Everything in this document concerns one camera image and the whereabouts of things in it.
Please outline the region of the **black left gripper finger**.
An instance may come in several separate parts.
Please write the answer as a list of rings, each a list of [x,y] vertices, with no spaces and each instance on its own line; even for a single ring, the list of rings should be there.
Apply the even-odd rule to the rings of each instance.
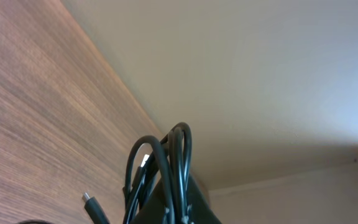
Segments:
[[[210,209],[207,201],[194,178],[189,176],[187,188],[187,202],[189,205],[189,222],[194,224],[221,224],[219,219]],[[150,198],[140,209],[130,224],[166,224],[168,217],[165,213],[165,199],[163,187],[160,181],[154,187]]]

